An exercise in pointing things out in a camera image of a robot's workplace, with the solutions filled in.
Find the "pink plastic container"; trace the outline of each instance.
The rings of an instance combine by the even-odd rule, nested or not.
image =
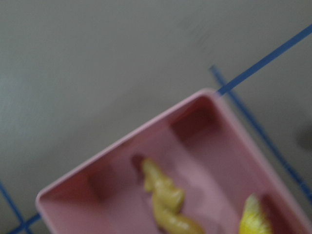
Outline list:
[[[202,90],[69,172],[36,200],[54,234],[161,234],[137,168],[153,158],[184,188],[182,212],[207,234],[237,234],[246,198],[261,200],[275,234],[312,233],[310,221],[230,109]]]

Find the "yellow object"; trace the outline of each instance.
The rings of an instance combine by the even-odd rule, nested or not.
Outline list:
[[[255,195],[250,195],[245,202],[239,234],[273,234],[271,224]]]
[[[153,213],[159,227],[169,234],[204,234],[204,230],[193,220],[179,214],[185,193],[177,188],[150,158],[144,159],[144,189],[153,193]]]

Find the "twisted yellow object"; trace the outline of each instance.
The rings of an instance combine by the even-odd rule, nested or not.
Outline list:
[[[239,234],[273,234],[271,224],[255,195],[250,195],[245,202]]]
[[[185,193],[150,158],[142,162],[144,189],[153,193],[153,213],[159,227],[169,234],[204,234],[204,230],[190,218],[179,214]]]

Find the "yellow toy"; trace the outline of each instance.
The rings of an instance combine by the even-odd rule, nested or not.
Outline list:
[[[271,224],[255,195],[250,195],[245,202],[239,234],[273,234]]]
[[[185,193],[177,188],[150,158],[142,162],[145,175],[144,189],[153,193],[153,213],[159,227],[169,234],[204,234],[204,230],[193,220],[179,214]]]

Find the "bright yellow object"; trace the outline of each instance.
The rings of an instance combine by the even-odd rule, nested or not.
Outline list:
[[[239,234],[273,234],[271,224],[255,195],[250,195],[245,202]]]
[[[144,189],[152,192],[153,213],[159,227],[169,234],[204,234],[193,220],[179,214],[185,193],[177,188],[150,158],[144,159]]]

